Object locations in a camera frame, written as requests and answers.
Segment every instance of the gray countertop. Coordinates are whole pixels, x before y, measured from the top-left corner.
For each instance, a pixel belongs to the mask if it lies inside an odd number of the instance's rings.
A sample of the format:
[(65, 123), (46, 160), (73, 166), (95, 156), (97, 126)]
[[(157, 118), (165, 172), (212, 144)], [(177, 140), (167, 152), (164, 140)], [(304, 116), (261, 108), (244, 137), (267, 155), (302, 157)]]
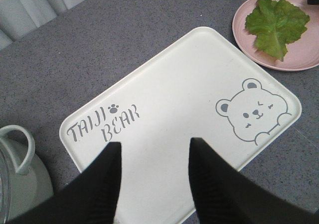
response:
[[(245, 0), (86, 0), (0, 51), (0, 126), (35, 138), (57, 192), (78, 174), (59, 139), (71, 113), (198, 26), (237, 46), (231, 22)], [(319, 67), (264, 68), (301, 101), (299, 120), (241, 172), (304, 209), (319, 208)], [(198, 223), (193, 215), (185, 223)]]

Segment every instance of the green lettuce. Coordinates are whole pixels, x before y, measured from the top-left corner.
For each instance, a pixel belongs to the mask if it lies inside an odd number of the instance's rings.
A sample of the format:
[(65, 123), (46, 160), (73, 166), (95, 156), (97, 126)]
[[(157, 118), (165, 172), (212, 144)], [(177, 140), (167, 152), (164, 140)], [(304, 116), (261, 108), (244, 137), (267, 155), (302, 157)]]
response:
[(286, 0), (257, 0), (257, 6), (246, 17), (245, 27), (256, 35), (254, 46), (281, 61), (286, 44), (300, 39), (310, 20), (299, 7)]

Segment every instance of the white tray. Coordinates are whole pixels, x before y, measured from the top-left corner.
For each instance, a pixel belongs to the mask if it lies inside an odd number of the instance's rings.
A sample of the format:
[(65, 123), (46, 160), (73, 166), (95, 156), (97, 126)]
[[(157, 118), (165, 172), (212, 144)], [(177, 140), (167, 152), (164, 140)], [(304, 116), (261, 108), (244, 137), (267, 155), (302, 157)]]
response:
[(194, 212), (191, 137), (240, 170), (301, 110), (225, 38), (198, 27), (70, 115), (60, 138), (81, 172), (109, 141), (122, 143), (117, 223), (179, 224)]

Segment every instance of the light green kettle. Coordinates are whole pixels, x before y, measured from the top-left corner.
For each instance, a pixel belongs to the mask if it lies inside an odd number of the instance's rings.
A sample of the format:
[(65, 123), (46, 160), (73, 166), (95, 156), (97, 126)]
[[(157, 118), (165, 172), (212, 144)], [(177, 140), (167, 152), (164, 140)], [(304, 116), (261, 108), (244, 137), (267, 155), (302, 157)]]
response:
[[(28, 147), (7, 137), (24, 133)], [(25, 213), (53, 195), (50, 176), (34, 153), (32, 134), (18, 125), (0, 128), (0, 223)]]

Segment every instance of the kettle handle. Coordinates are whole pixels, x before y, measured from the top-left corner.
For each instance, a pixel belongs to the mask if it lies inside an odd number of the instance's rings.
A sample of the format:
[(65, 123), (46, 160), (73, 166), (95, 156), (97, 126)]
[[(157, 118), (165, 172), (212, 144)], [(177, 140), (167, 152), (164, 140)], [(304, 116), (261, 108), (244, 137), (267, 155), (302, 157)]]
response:
[(27, 129), (25, 129), (19, 125), (15, 125), (15, 124), (7, 125), (5, 127), (0, 128), (0, 136), (4, 136), (13, 130), (19, 130), (19, 131), (23, 132), (28, 140), (28, 151), (26, 153), (24, 160), (22, 161), (22, 163), (20, 165), (18, 165), (16, 163), (16, 161), (15, 161), (16, 159), (15, 159), (14, 155), (12, 153), (10, 153), (10, 156), (12, 156), (13, 165), (15, 168), (15, 173), (20, 174), (20, 175), (26, 175), (29, 172), (29, 166), (31, 165), (31, 162), (33, 160), (33, 156), (35, 153), (34, 138), (33, 138), (32, 134)]

